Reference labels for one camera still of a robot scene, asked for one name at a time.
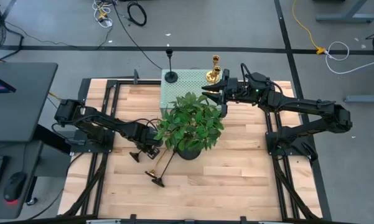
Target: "black robotic arm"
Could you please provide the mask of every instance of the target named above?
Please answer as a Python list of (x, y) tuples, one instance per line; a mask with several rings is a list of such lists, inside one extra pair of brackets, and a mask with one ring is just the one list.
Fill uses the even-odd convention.
[(283, 126), (277, 133), (268, 133), (267, 147), (269, 152), (278, 150), (278, 147), (291, 147), (299, 137), (310, 136), (323, 131), (332, 133), (345, 133), (352, 127), (350, 112), (334, 101), (305, 100), (291, 98), (283, 95), (278, 84), (260, 73), (245, 75), (247, 82), (239, 83), (237, 78), (230, 78), (230, 71), (225, 69), (223, 78), (214, 85), (204, 86), (202, 89), (221, 93), (203, 92), (211, 100), (222, 106), (222, 117), (227, 114), (227, 102), (251, 103), (260, 109), (269, 112), (294, 111), (319, 115), (321, 119), (302, 124), (293, 128)]
[(146, 119), (125, 122), (85, 106), (77, 100), (62, 100), (54, 119), (61, 126), (75, 126), (86, 133), (89, 140), (99, 145), (106, 144), (105, 133), (108, 130), (116, 131), (122, 137), (134, 142), (137, 148), (151, 159), (158, 155), (157, 147), (162, 145), (162, 141), (154, 139), (156, 130), (153, 127), (137, 122)]

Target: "black desk leg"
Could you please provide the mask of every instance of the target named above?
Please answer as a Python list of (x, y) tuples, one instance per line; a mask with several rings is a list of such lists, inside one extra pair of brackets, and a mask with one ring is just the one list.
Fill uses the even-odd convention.
[(36, 181), (37, 181), (37, 177), (34, 176), (32, 179), (32, 183), (30, 184), (29, 190), (27, 191), (27, 195), (26, 195), (25, 202), (27, 206), (34, 205), (37, 202), (37, 198), (32, 198), (32, 194), (35, 189)]
[(63, 152), (67, 155), (70, 154), (71, 145), (66, 143), (64, 138), (39, 124), (36, 127), (34, 138), (42, 140), (44, 144), (48, 144), (49, 146), (54, 147), (60, 152)]

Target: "black plant pot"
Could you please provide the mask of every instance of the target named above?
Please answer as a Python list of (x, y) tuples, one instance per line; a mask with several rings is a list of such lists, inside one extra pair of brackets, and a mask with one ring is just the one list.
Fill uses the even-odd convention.
[(188, 150), (184, 149), (183, 151), (177, 150), (178, 155), (185, 160), (196, 159), (200, 155), (200, 150)]

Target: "brass candle holder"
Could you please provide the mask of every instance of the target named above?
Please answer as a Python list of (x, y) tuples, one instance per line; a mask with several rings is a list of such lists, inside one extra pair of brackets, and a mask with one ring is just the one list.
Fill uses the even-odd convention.
[(210, 83), (216, 83), (220, 77), (220, 72), (222, 68), (217, 66), (217, 63), (220, 61), (220, 56), (213, 55), (213, 69), (206, 73), (206, 80)]

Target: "wooden table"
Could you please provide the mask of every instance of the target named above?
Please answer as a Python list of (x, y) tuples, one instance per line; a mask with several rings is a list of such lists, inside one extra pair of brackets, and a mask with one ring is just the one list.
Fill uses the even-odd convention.
[[(106, 81), (91, 80), (87, 106), (101, 110)], [(277, 83), (286, 96), (293, 96), (290, 82)], [(116, 117), (124, 121), (160, 118), (160, 93), (159, 85), (121, 85)], [(300, 124), (297, 113), (282, 111), (281, 119), (284, 126)], [(257, 106), (229, 103), (222, 123), (225, 129), (214, 149), (202, 151), (193, 161), (173, 158), (164, 176), (165, 188), (153, 184), (144, 173), (160, 156), (151, 160), (141, 154), (138, 164), (129, 155), (138, 151), (134, 144), (117, 134), (106, 167), (99, 218), (136, 214), (138, 219), (239, 220), (246, 216), (248, 220), (280, 221), (273, 163), (264, 138), (264, 112)], [(170, 156), (167, 152), (159, 163), (159, 174)], [(90, 159), (91, 154), (85, 154), (71, 166), (58, 213), (67, 211), (85, 188)], [(321, 217), (309, 161), (303, 156), (289, 156), (289, 160), (296, 191)], [(284, 193), (288, 216), (292, 217), (289, 194), (285, 189)]]

